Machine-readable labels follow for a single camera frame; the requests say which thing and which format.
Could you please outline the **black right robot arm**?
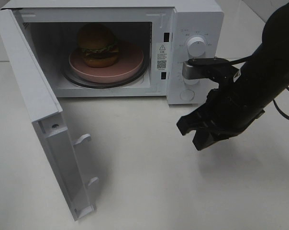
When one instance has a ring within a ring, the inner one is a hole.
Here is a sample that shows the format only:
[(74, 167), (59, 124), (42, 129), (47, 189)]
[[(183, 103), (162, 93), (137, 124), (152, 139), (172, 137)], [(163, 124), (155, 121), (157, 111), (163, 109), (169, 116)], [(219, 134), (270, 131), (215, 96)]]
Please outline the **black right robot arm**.
[(209, 79), (218, 88), (209, 91), (203, 105), (178, 120), (181, 134), (195, 131), (197, 150), (240, 135), (289, 87), (289, 2), (269, 17), (261, 45), (252, 55), (235, 61), (191, 58), (184, 62), (182, 75), (189, 80)]

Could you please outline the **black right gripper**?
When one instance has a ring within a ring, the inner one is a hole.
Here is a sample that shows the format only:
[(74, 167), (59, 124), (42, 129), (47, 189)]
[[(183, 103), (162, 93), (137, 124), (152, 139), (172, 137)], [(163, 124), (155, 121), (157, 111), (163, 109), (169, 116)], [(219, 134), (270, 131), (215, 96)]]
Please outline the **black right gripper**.
[(192, 143), (199, 151), (241, 134), (265, 112), (257, 81), (235, 67), (225, 72), (224, 84), (210, 91), (206, 103), (177, 122), (183, 136), (196, 131)]

